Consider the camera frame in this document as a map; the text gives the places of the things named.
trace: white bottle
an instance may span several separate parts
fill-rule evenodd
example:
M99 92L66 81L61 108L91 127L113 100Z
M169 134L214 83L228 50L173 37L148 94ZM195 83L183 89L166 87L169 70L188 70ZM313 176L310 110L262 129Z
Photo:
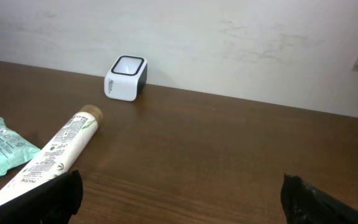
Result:
M67 172L97 130L102 118L99 108L93 105L82 107L0 190L0 205Z

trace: small white device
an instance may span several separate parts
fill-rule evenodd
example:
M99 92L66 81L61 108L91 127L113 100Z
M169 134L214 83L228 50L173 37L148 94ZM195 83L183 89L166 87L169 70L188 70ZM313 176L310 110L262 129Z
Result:
M104 78L104 93L109 98L134 101L145 86L146 79L147 60L123 55L116 60Z

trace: leaf graphic on bottle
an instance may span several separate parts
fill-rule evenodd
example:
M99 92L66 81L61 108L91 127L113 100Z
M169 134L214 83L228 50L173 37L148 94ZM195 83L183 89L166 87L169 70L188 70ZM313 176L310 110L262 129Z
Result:
M85 128L88 128L89 126L91 126L91 124L93 124L96 120L92 120L92 121L89 121L85 126L83 126L81 129L85 129Z
M57 170L62 171L65 168L62 162L57 165Z

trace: brown cap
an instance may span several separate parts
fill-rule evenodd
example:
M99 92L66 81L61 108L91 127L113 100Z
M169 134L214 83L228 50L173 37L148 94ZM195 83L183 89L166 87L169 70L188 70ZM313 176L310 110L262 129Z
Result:
M85 105L80 109L80 112L87 112L92 115L98 122L98 125L100 125L103 120L103 113L97 106Z

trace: wood grain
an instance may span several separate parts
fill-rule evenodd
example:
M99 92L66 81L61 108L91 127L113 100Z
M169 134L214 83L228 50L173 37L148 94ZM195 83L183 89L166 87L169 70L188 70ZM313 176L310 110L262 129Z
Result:
M104 124L70 223L285 223L284 173L358 209L358 118L155 85L117 101L101 77L0 62L0 116L38 147L86 104Z

